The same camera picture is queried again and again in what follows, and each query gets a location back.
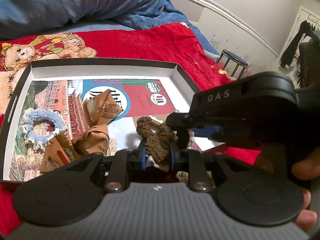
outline open box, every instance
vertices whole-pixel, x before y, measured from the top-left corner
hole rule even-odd
[[[175,110],[188,112],[193,95],[200,92],[176,63],[117,58],[33,61],[19,79],[5,113],[0,133],[0,179],[21,182],[39,175],[43,152],[25,145],[21,131],[27,108],[59,111],[68,123],[69,134],[78,134],[84,124],[75,110],[77,99],[106,89],[114,89],[113,97],[123,108],[108,125],[110,141],[116,138],[114,150],[138,146],[137,117],[151,115],[164,121]],[[49,124],[37,125],[40,134],[50,133]],[[207,138],[195,138],[195,143],[202,151],[218,145]]]

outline gray textured grip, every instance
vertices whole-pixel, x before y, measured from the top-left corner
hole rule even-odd
[[[210,195],[192,192],[184,183],[131,183],[124,192],[107,194],[81,221],[57,228],[23,223],[8,239],[307,240],[309,236],[294,223],[273,228],[241,224],[225,215]]]

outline snack wrapper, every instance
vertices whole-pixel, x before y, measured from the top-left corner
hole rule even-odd
[[[73,147],[84,155],[101,152],[107,156],[109,149],[109,135],[107,125],[96,125],[86,132],[73,138]]]
[[[110,95],[110,90],[94,96],[91,99],[85,100],[91,126],[99,124],[108,124],[113,118],[121,112],[121,107]]]
[[[66,131],[62,131],[54,136],[46,146],[40,172],[52,171],[79,158],[80,156],[72,146],[70,136]]]

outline cartoon bear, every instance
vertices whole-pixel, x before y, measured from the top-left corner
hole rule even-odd
[[[58,33],[38,36],[31,44],[8,44],[3,46],[5,54],[0,71],[0,115],[5,113],[11,95],[28,63],[32,60],[96,57],[95,49],[86,47],[77,34]]]

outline round logo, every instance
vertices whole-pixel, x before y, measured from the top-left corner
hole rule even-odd
[[[150,99],[157,106],[164,106],[167,103],[167,99],[160,94],[152,94]]]
[[[110,89],[110,95],[113,97],[113,99],[116,101],[116,103],[118,104],[118,106],[120,106],[122,108],[121,113],[114,119],[114,120],[118,120],[122,117],[124,117],[130,109],[130,101],[129,98],[127,96],[127,94],[117,88],[117,87],[111,87],[111,86],[98,86],[98,87],[94,87],[91,88],[88,92],[85,93],[83,101],[85,101],[86,99],[91,99],[94,96],[97,96],[101,93],[103,93],[104,91]]]
[[[158,93],[160,91],[160,87],[153,82],[149,82],[146,84],[146,89],[148,89],[152,93]]]

